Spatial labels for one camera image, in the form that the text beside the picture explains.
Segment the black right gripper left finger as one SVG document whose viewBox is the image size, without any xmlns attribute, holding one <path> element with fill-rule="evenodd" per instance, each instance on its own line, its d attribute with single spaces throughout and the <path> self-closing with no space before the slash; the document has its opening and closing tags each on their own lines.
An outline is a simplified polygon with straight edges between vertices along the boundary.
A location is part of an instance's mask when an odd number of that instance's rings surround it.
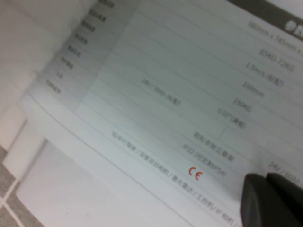
<svg viewBox="0 0 303 227">
<path fill-rule="evenodd" d="M 285 227 L 287 213 L 273 186 L 258 174 L 245 176 L 240 215 L 244 227 Z"/>
</svg>

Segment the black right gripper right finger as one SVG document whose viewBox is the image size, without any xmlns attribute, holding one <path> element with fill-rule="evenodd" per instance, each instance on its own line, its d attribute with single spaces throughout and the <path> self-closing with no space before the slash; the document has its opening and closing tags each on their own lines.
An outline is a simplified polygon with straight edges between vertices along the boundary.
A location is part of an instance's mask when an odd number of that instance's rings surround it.
<svg viewBox="0 0 303 227">
<path fill-rule="evenodd" d="M 303 226 L 303 189 L 277 173 L 268 173 L 267 181 L 295 219 Z"/>
</svg>

